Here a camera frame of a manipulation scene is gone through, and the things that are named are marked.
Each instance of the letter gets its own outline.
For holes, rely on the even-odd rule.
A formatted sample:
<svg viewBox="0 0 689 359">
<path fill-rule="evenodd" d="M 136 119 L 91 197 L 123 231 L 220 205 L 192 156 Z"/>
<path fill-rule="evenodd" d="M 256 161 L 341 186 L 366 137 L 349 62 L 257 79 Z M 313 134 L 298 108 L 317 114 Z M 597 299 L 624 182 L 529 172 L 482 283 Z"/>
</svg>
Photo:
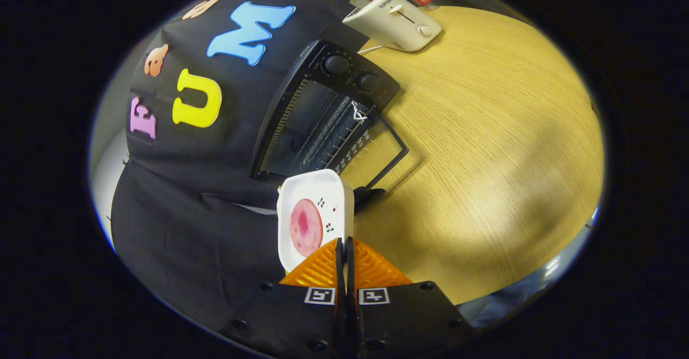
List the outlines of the letter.
<svg viewBox="0 0 689 359">
<path fill-rule="evenodd" d="M 197 128 L 208 128 L 217 119 L 220 113 L 222 94 L 220 86 L 208 78 L 189 74 L 189 69 L 183 69 L 177 78 L 177 91 L 183 89 L 195 89 L 203 91 L 208 100 L 205 107 L 194 107 L 184 104 L 180 97 L 172 103 L 172 121 L 175 124 L 187 123 Z"/>
<path fill-rule="evenodd" d="M 150 118 L 144 118 L 148 114 L 148 108 L 138 104 L 138 96 L 131 99 L 130 109 L 130 131 L 142 131 L 150 138 L 156 138 L 156 117 L 151 114 Z"/>
<path fill-rule="evenodd" d="M 253 5 L 246 1 L 237 6 L 229 15 L 229 18 L 241 28 L 214 37 L 208 45 L 206 55 L 210 58 L 216 53 L 226 53 L 244 58 L 250 66 L 255 66 L 265 52 L 265 45 L 257 44 L 251 47 L 242 43 L 268 40 L 273 37 L 257 23 L 266 23 L 274 30 L 285 24 L 295 10 L 296 8 L 291 5 L 280 8 L 279 6 Z"/>
</svg>

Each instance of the black cloth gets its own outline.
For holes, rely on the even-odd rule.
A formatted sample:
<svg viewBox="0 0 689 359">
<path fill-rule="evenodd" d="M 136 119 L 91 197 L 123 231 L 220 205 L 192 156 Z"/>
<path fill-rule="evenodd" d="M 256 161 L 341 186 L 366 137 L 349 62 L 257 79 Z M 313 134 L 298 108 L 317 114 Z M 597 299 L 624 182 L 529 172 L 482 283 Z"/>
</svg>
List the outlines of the black cloth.
<svg viewBox="0 0 689 359">
<path fill-rule="evenodd" d="M 172 307 L 217 330 L 233 304 L 285 276 L 278 220 L 199 194 L 136 163 L 113 199 L 113 244 L 133 275 Z"/>
<path fill-rule="evenodd" d="M 278 258 L 277 217 L 235 205 L 275 209 L 275 185 L 251 179 L 254 144 L 274 92 L 298 54 L 324 38 L 357 51 L 367 37 L 342 24 L 349 0 L 219 0 L 202 15 L 181 20 L 197 0 L 180 9 L 145 50 L 123 99 L 140 98 L 157 119 L 155 139 L 127 129 L 130 162 L 111 208 L 114 249 L 155 295 L 213 330 L 227 323 L 261 282 L 285 273 Z M 296 7 L 272 34 L 259 63 L 218 53 L 206 56 L 211 40 L 239 28 L 229 18 L 240 4 Z M 145 75 L 153 48 L 168 44 L 160 74 Z M 208 128 L 172 122 L 172 104 L 204 107 L 206 96 L 177 90 L 182 69 L 219 84 L 219 115 Z"/>
<path fill-rule="evenodd" d="M 145 133 L 128 129 L 131 160 L 199 192 L 274 209 L 278 197 L 275 186 L 251 179 L 249 170 L 258 129 L 278 85 L 312 40 L 326 38 L 357 51 L 367 37 L 342 23 L 354 8 L 349 0 L 219 0 L 199 17 L 181 20 L 202 1 L 206 0 L 189 3 L 163 26 L 135 69 L 130 93 L 123 100 L 127 105 L 123 114 L 129 120 L 131 99 L 140 97 L 141 104 L 157 119 L 157 134 L 152 140 Z M 275 30 L 259 23 L 272 38 L 247 43 L 266 47 L 257 65 L 249 66 L 243 58 L 223 53 L 207 57 L 206 50 L 215 36 L 239 28 L 229 16 L 246 1 L 263 6 L 293 5 L 296 11 Z M 148 54 L 164 44 L 169 45 L 169 50 L 160 74 L 145 75 L 143 66 Z M 195 107 L 206 104 L 201 91 L 177 91 L 182 69 L 212 79 L 221 88 L 220 113 L 208 128 L 172 122 L 176 97 Z"/>
</svg>

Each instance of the blue letter m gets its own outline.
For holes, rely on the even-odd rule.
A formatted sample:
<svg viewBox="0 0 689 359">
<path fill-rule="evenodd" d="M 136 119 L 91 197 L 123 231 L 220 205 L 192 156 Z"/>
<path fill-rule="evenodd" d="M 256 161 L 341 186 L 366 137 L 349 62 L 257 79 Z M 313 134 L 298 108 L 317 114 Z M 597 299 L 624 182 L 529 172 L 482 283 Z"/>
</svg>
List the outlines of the blue letter m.
<svg viewBox="0 0 689 359">
<path fill-rule="evenodd" d="M 265 45 L 257 44 L 251 47 L 242 43 L 268 40 L 273 37 L 258 23 L 266 23 L 275 30 L 285 24 L 295 10 L 296 8 L 292 5 L 280 8 L 279 6 L 253 5 L 246 1 L 237 6 L 229 15 L 229 18 L 241 28 L 214 37 L 208 45 L 206 55 L 210 58 L 216 53 L 226 53 L 246 59 L 250 66 L 256 65 L 265 52 Z"/>
</svg>

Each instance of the wooden table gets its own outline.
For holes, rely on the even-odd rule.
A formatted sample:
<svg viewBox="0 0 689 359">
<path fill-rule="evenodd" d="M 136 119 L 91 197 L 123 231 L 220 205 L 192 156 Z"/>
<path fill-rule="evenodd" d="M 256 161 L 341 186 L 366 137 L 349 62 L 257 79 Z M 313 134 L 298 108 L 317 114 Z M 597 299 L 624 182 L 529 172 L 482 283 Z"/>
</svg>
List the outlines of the wooden table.
<svg viewBox="0 0 689 359">
<path fill-rule="evenodd" d="M 365 55 L 402 88 L 384 115 L 410 153 L 354 236 L 457 304 L 574 238 L 600 197 L 603 144 L 586 87 L 539 31 L 477 9 L 428 14 L 444 30 L 420 52 Z"/>
</svg>

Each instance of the pink food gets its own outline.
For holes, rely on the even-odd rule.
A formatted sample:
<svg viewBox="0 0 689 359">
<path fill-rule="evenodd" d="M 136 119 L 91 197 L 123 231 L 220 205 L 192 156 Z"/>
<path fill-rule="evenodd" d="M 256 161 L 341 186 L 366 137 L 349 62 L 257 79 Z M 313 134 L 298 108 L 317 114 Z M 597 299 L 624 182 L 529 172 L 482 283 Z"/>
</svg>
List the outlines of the pink food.
<svg viewBox="0 0 689 359">
<path fill-rule="evenodd" d="M 294 248 L 305 257 L 320 247 L 323 240 L 323 224 L 318 208 L 309 199 L 299 200 L 292 209 L 290 238 Z"/>
</svg>

